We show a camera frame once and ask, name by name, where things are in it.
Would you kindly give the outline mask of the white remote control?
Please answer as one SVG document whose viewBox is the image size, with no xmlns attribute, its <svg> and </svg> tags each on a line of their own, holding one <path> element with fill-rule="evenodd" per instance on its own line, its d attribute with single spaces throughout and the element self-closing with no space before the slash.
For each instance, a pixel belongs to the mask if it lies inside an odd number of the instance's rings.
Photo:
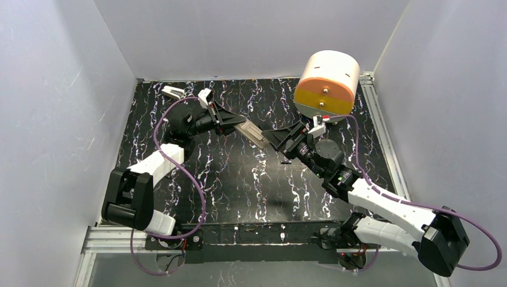
<svg viewBox="0 0 507 287">
<path fill-rule="evenodd" d="M 262 135 L 262 130 L 250 120 L 236 124 L 234 128 L 259 149 L 265 149 L 269 145 L 269 141 Z"/>
</svg>

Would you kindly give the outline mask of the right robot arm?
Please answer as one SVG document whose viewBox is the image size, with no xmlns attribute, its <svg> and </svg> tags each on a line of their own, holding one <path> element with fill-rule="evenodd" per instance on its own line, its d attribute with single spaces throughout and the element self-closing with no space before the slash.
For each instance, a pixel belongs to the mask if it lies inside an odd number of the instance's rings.
<svg viewBox="0 0 507 287">
<path fill-rule="evenodd" d="M 302 122 L 261 133 L 288 159 L 299 159 L 334 198 L 365 208 L 381 220 L 353 214 L 339 238 L 350 243 L 381 245 L 416 257 L 431 272 L 450 277 L 469 246 L 460 218 L 449 207 L 417 206 L 344 165 L 344 153 L 330 139 L 315 140 Z"/>
</svg>

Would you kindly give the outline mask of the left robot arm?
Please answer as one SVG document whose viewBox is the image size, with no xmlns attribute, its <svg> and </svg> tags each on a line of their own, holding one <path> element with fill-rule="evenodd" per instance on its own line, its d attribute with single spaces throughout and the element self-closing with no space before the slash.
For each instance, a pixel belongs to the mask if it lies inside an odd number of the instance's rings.
<svg viewBox="0 0 507 287">
<path fill-rule="evenodd" d="M 190 142 L 194 135 L 209 130 L 227 135 L 238 129 L 247 119 L 225 110 L 215 102 L 207 102 L 198 98 L 203 115 L 198 119 L 190 117 L 184 120 L 187 124 L 183 134 Z M 185 161 L 185 146 L 181 138 L 175 143 L 161 144 L 155 142 L 157 150 L 146 159 L 128 168 L 115 168 L 109 177 L 105 199 L 102 206 L 102 218 L 108 223 L 130 227 L 143 231 L 151 236 L 166 240 L 184 239 L 191 236 L 205 222 L 206 200 L 203 189 L 181 164 Z M 201 218 L 189 232 L 177 234 L 176 219 L 154 209 L 154 187 L 173 169 L 180 169 L 192 181 L 200 194 Z"/>
</svg>

